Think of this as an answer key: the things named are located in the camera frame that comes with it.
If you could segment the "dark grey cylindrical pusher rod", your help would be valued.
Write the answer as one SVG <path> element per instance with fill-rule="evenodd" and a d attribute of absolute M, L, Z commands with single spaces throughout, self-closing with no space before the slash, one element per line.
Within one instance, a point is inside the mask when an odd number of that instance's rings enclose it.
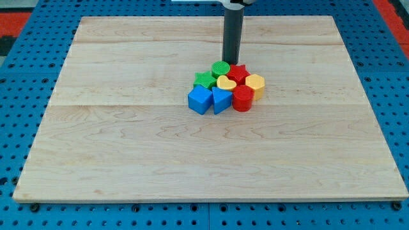
<path fill-rule="evenodd" d="M 222 60 L 230 65 L 238 63 L 242 37 L 244 8 L 224 10 Z"/>

